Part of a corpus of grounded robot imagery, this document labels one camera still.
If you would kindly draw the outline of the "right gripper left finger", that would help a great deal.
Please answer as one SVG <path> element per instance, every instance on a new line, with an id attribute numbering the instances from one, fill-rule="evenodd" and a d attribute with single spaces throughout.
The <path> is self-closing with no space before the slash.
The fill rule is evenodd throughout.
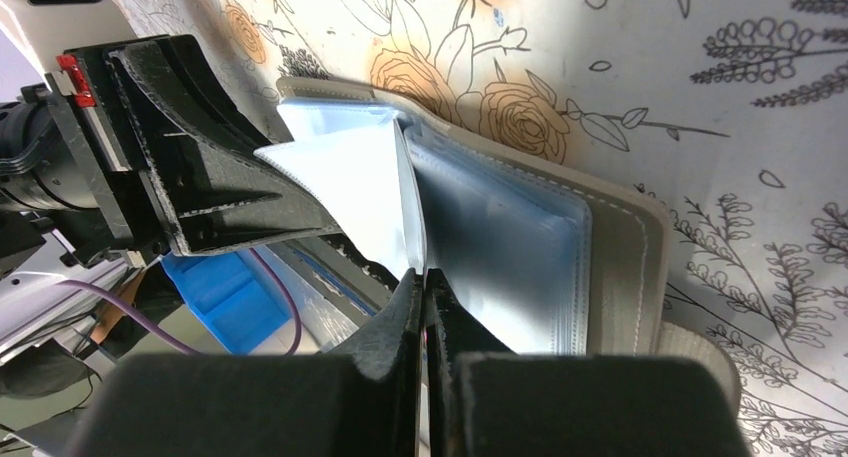
<path id="1" fill-rule="evenodd" d="M 414 456 L 422 290 L 406 272 L 375 317 L 324 353 L 134 356 L 104 381 L 66 452 Z"/>

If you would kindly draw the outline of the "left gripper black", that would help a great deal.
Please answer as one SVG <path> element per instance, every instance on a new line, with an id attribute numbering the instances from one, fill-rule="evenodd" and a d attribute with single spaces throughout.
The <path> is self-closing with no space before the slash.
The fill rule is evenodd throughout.
<path id="1" fill-rule="evenodd" d="M 55 234 L 63 267 L 171 250 L 214 255 L 336 233 L 301 185 L 255 156 L 270 144 L 197 40 L 157 36 L 60 53 L 1 108 L 1 250 Z"/>

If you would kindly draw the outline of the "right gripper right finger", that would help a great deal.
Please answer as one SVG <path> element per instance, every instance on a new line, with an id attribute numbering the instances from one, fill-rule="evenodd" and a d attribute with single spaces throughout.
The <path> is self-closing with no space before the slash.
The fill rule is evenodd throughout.
<path id="1" fill-rule="evenodd" d="M 647 356 L 511 352 L 425 280 L 435 456 L 744 456 L 738 373 L 703 336 L 663 323 Z"/>

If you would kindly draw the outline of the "beige leather card holder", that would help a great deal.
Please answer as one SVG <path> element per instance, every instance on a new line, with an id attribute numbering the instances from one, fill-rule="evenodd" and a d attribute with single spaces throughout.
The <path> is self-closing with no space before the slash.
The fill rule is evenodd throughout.
<path id="1" fill-rule="evenodd" d="M 439 269 L 520 354 L 682 357 L 737 409 L 740 376 L 663 319 L 671 218 L 657 201 L 454 125 L 401 94 L 283 77 L 291 140 L 256 156 L 393 276 Z"/>

